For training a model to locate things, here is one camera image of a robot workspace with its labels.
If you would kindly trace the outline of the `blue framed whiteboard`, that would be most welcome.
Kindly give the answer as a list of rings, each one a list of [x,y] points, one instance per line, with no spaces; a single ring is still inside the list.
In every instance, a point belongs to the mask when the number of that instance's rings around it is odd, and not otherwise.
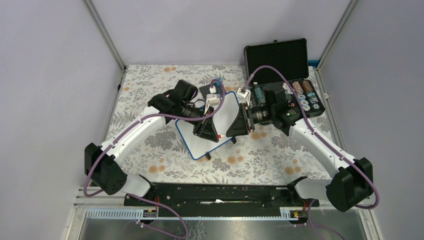
[[[182,120],[176,121],[176,129],[192,159],[198,160],[202,157],[209,157],[212,151],[232,139],[226,136],[226,132],[236,119],[238,111],[239,101],[236,93],[230,91],[225,94],[220,110],[204,125],[200,126],[200,135],[195,135],[193,124]]]

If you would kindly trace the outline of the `black poker chip case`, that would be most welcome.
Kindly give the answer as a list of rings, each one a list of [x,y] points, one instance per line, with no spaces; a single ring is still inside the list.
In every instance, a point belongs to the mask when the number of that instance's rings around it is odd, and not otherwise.
[[[321,116],[325,107],[309,74],[307,39],[247,45],[243,49],[248,87],[256,104],[263,105],[265,90],[284,90],[290,107],[298,106],[309,118]]]

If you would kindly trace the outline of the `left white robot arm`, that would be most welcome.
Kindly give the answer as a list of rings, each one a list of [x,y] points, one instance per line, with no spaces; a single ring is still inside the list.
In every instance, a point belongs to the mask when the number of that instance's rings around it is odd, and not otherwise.
[[[172,120],[192,124],[197,137],[219,140],[213,116],[222,108],[226,97],[212,93],[209,96],[212,102],[198,108],[191,103],[197,92],[196,86],[179,80],[173,89],[153,96],[142,113],[117,135],[100,145],[87,145],[84,149],[84,196],[94,197],[102,192],[111,196],[122,192],[135,196],[144,206],[152,204],[155,192],[149,181],[125,172],[123,164],[139,144]]]

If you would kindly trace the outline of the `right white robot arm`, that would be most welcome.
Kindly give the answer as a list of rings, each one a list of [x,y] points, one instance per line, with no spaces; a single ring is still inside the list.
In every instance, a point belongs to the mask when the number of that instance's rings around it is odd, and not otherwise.
[[[373,165],[363,157],[355,158],[338,147],[313,125],[300,103],[291,106],[284,91],[265,90],[265,103],[258,106],[239,104],[226,136],[248,135],[255,125],[271,122],[286,136],[300,143],[329,174],[329,179],[300,177],[290,183],[287,201],[293,206],[306,199],[328,201],[340,212],[353,207],[373,209],[380,201],[373,183]]]

